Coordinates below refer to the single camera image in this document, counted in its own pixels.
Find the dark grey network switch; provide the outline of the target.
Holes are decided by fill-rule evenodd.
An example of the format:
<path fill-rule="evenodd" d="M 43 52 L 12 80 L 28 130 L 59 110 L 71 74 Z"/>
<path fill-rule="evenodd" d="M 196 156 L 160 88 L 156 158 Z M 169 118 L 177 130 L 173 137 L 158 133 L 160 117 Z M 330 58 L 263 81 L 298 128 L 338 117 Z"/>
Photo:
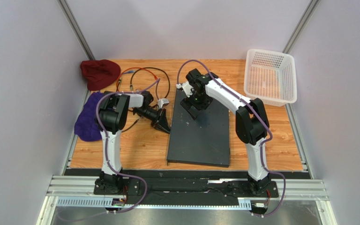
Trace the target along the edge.
<path fill-rule="evenodd" d="M 180 105 L 185 97 L 183 91 L 176 91 L 167 162 L 229 167 L 229 110 L 213 100 L 194 120 Z"/>

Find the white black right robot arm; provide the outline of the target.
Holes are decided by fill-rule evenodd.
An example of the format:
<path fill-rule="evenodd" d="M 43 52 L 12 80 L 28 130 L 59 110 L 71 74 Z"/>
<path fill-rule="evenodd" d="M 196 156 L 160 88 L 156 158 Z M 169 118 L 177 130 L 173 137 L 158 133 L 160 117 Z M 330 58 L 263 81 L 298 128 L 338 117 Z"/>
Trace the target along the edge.
<path fill-rule="evenodd" d="M 186 94 L 180 104 L 194 120 L 214 100 L 235 115 L 236 134 L 247 149 L 247 191 L 252 195 L 264 193 L 271 178 L 265 152 L 269 122 L 262 100 L 251 100 L 230 88 L 216 74 L 202 75 L 198 69 L 189 71 L 186 82 L 177 83 L 176 88 Z"/>

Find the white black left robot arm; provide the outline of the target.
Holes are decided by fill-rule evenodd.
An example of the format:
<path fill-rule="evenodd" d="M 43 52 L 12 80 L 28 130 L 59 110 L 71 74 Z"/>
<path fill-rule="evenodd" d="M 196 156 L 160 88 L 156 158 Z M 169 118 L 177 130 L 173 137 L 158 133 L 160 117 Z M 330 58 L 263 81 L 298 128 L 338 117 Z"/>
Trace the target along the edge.
<path fill-rule="evenodd" d="M 102 170 L 95 182 L 95 193 L 105 191 L 112 194 L 124 190 L 122 163 L 120 161 L 120 139 L 127 122 L 128 110 L 151 121 L 151 126 L 159 131 L 170 133 L 166 109 L 154 109 L 154 100 L 149 91 L 138 93 L 104 92 L 96 108 L 96 123 L 101 132 L 104 156 Z"/>

